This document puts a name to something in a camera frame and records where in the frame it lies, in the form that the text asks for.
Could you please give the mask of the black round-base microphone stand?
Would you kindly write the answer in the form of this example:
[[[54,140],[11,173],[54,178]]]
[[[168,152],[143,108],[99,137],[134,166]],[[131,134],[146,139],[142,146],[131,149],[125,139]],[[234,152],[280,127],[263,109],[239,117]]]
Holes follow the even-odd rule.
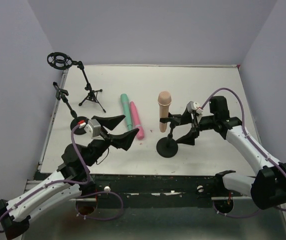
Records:
[[[178,152],[178,144],[173,139],[173,131],[176,126],[179,126],[181,123],[181,114],[168,114],[168,117],[160,118],[159,122],[162,124],[169,124],[170,132],[167,137],[161,138],[156,144],[156,150],[158,154],[164,158],[172,158]]]

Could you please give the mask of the peach microphone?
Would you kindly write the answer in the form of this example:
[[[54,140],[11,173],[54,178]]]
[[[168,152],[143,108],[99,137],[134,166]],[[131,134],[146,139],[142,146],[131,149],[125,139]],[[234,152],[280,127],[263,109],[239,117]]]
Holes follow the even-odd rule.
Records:
[[[159,119],[167,118],[169,114],[169,107],[172,103],[172,96],[168,91],[161,91],[157,99],[159,105]]]

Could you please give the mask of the black clip round-base stand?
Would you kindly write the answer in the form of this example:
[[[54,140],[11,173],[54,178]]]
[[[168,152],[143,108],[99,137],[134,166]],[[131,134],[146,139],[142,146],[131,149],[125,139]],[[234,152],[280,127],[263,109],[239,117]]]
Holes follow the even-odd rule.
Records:
[[[90,129],[90,125],[88,124],[89,119],[85,116],[78,116],[76,111],[72,108],[67,98],[67,96],[69,95],[69,92],[65,89],[60,88],[58,83],[55,81],[52,83],[52,85],[56,91],[55,93],[56,99],[58,101],[63,101],[66,104],[66,106],[69,109],[70,115],[73,118],[73,120],[70,123],[70,130],[72,131],[75,126],[79,125],[74,131],[75,135],[80,136],[84,134],[90,134],[91,132],[89,130],[91,129]]]

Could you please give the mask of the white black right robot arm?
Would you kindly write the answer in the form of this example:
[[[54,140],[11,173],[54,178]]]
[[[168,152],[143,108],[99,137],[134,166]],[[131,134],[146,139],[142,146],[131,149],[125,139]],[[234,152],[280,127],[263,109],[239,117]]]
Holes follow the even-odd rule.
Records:
[[[252,138],[238,117],[231,117],[224,96],[209,101],[210,115],[204,116],[197,102],[190,101],[180,118],[181,125],[191,125],[190,131],[176,140],[178,144],[195,145],[200,132],[214,130],[234,146],[248,162],[255,177],[226,170],[215,175],[219,190],[236,191],[251,197],[255,205],[265,210],[286,203],[286,163],[270,155]]]

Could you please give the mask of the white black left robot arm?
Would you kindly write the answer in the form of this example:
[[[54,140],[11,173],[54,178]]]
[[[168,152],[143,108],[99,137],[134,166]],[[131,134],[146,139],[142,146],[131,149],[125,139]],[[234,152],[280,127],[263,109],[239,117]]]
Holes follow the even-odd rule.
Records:
[[[90,167],[97,163],[109,147],[127,151],[138,128],[113,135],[113,130],[125,118],[93,116],[80,120],[71,129],[69,144],[62,154],[63,163],[41,183],[12,199],[0,199],[0,234],[8,240],[22,235],[30,227],[30,220],[59,202],[80,197],[93,183]]]

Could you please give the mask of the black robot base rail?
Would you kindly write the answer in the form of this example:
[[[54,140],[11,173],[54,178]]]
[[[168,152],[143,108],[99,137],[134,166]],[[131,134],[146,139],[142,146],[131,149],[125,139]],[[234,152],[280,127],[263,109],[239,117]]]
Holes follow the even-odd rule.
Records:
[[[92,174],[94,186],[77,203],[100,209],[210,208],[212,200],[240,193],[217,186],[214,176]]]

